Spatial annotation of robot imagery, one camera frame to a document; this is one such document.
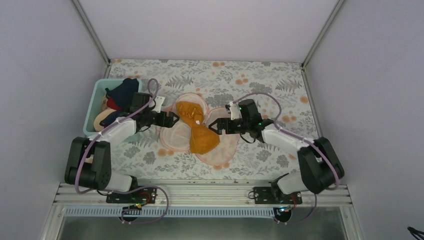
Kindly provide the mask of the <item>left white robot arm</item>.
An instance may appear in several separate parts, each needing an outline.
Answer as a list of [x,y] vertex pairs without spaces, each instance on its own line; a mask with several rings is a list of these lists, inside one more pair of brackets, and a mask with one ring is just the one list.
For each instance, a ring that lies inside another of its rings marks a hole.
[[70,146],[64,181],[79,194],[90,190],[119,193],[131,203],[139,197],[136,177],[112,170],[111,152],[127,138],[151,126],[172,128],[179,116],[162,111],[164,98],[136,92],[132,102],[109,126],[90,137],[76,137]]

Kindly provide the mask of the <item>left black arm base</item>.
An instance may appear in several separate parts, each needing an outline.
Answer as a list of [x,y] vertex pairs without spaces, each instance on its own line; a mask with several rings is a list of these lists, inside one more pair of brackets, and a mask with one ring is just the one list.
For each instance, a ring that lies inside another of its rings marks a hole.
[[131,209],[125,215],[140,215],[145,205],[154,204],[158,189],[155,187],[145,187],[130,194],[110,193],[106,197],[108,204],[125,204],[122,212]]

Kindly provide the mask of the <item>orange lace bra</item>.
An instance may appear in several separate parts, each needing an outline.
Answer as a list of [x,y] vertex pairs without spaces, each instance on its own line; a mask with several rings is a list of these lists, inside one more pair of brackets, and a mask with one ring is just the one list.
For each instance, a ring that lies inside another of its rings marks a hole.
[[189,149],[193,154],[209,153],[220,143],[220,137],[203,125],[205,119],[203,108],[198,103],[180,101],[176,103],[179,118],[189,126]]

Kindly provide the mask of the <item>peach floral mesh laundry bag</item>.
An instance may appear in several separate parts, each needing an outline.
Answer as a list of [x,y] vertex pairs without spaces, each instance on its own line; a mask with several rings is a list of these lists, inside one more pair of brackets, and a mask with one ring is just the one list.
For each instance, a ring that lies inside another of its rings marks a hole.
[[216,169],[229,167],[237,150],[239,136],[218,135],[207,129],[216,119],[231,116],[224,107],[210,108],[199,93],[185,93],[162,110],[175,113],[182,119],[171,128],[159,129],[159,139],[164,147],[160,154],[188,153],[196,161]]

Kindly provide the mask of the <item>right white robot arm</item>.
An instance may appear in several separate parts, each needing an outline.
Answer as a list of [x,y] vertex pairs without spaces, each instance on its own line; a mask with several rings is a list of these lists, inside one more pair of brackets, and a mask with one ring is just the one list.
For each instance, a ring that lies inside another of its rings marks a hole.
[[219,135],[249,134],[255,141],[273,145],[297,159],[298,172],[286,173],[271,182],[274,202],[282,204],[296,192],[319,194],[331,185],[338,187],[345,171],[327,138],[305,138],[279,128],[273,120],[262,118],[253,99],[230,103],[225,108],[230,117],[215,119],[207,125],[210,130]]

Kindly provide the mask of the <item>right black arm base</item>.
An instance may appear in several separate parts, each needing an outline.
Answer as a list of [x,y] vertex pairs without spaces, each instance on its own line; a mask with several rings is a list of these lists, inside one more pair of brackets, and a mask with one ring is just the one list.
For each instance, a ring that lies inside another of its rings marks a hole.
[[254,200],[256,205],[277,205],[273,207],[276,222],[287,223],[292,217],[292,211],[303,203],[302,194],[294,192],[283,194],[280,190],[271,187],[254,187],[248,192],[247,197]]

